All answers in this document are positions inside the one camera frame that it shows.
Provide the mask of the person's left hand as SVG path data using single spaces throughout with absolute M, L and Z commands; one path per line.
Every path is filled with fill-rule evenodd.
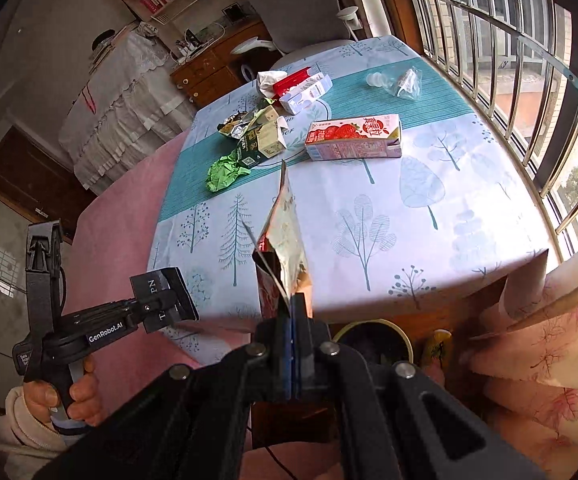
M 99 393 L 99 382 L 95 375 L 94 357 L 88 356 L 84 360 L 83 367 L 84 375 L 70 388 L 73 403 L 66 409 L 66 412 L 68 417 L 95 427 L 106 418 L 106 412 Z M 61 405 L 56 389 L 48 382 L 41 380 L 24 382 L 23 395 L 30 413 L 44 424 L 50 422 L 52 410 Z

